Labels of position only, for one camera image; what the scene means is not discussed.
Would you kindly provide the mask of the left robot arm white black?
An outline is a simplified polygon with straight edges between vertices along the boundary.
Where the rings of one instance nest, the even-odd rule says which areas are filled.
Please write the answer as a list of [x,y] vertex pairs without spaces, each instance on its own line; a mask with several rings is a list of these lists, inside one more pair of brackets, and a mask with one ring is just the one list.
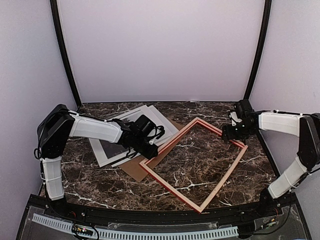
[[60,218],[67,218],[71,213],[70,206],[62,200],[65,194],[61,171],[62,155],[69,138],[107,141],[151,160],[158,155],[158,146],[150,141],[161,138],[164,133],[162,125],[157,126],[145,115],[130,122],[118,118],[102,120],[58,104],[37,127],[37,146],[33,151],[40,161],[46,196],[53,201],[51,210]]

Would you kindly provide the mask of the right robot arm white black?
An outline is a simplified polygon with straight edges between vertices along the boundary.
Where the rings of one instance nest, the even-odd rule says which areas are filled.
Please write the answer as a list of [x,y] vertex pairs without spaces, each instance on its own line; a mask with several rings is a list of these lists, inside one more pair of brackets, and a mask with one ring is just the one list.
[[228,114],[230,122],[222,127],[222,139],[244,141],[260,133],[273,157],[291,157],[276,160],[281,174],[266,189],[272,199],[278,199],[290,190],[310,184],[310,190],[300,190],[313,197],[320,195],[316,186],[320,178],[320,115],[318,113],[290,113],[276,110],[239,111]]

